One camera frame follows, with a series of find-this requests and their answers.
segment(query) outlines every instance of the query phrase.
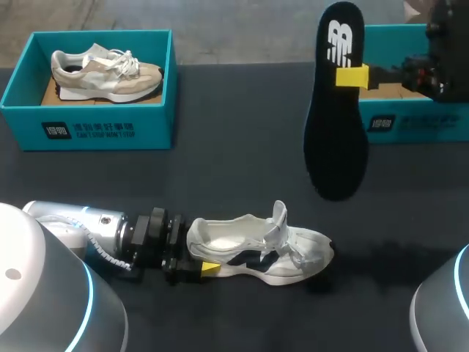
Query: insole logo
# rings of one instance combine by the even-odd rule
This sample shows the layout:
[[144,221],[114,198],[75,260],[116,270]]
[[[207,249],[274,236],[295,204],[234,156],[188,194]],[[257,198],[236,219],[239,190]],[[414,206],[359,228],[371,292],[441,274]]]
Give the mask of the insole logo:
[[348,24],[340,24],[336,20],[329,23],[328,42],[332,48],[328,49],[328,60],[339,67],[350,67],[352,62],[347,58],[352,53],[352,29]]

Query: shoe sole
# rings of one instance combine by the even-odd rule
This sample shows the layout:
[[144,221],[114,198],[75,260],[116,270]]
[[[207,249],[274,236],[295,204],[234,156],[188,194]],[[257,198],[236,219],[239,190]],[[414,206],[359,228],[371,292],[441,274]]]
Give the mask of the shoe sole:
[[159,91],[160,86],[161,84],[133,94],[114,94],[96,89],[64,88],[58,86],[57,95],[60,100],[106,99],[112,103],[135,103]]
[[[210,277],[230,277],[234,275],[251,275],[251,276],[255,276],[258,279],[261,279],[263,282],[265,282],[266,284],[270,286],[291,285],[296,282],[309,279],[312,276],[322,273],[330,265],[330,263],[332,263],[334,257],[336,256],[335,249],[333,250],[334,250],[334,253],[333,253],[332,258],[329,260],[329,263],[321,271],[318,271],[317,273],[298,275],[298,276],[279,277],[279,276],[266,275],[260,271],[242,267],[242,266],[221,264],[220,269],[216,272],[216,274],[210,275]],[[206,259],[198,255],[191,254],[191,256],[193,259],[207,262]]]

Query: box logo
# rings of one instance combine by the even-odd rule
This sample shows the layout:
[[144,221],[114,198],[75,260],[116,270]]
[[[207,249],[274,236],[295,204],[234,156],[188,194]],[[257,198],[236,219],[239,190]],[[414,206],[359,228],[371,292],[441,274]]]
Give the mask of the box logo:
[[392,130],[396,115],[376,115],[369,123],[368,132],[389,132]]
[[72,139],[65,122],[43,122],[42,125],[49,139]]

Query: concrete floor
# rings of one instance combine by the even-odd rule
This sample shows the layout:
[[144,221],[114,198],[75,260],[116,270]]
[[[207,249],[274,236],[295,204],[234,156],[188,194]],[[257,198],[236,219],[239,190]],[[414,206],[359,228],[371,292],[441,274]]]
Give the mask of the concrete floor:
[[[334,0],[0,0],[0,67],[33,31],[173,29],[186,64],[310,61]],[[367,23],[402,23],[403,0],[354,0]]]

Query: shoelace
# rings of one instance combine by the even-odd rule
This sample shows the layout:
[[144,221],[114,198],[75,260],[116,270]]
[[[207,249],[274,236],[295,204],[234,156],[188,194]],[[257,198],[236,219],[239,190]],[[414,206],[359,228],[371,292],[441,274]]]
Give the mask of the shoelace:
[[[271,218],[267,219],[267,221],[273,224],[273,220]],[[317,263],[318,261],[322,260],[323,254],[321,251],[306,252],[304,249],[299,247],[296,241],[297,236],[308,238],[307,235],[301,235],[299,233],[291,231],[291,229],[288,229],[287,237],[285,239],[279,239],[279,242],[277,243],[274,243],[273,241],[270,242],[270,241],[265,240],[265,244],[267,244],[268,246],[271,246],[279,254],[289,252],[295,258],[295,261],[297,262],[298,265],[307,265],[308,263]]]
[[126,52],[112,49],[110,50],[111,53],[115,53],[120,55],[118,58],[113,60],[113,64],[108,66],[107,70],[117,69],[119,74],[118,77],[124,75],[126,77],[129,76],[136,76],[139,74],[139,61],[132,56],[132,52],[127,50]]

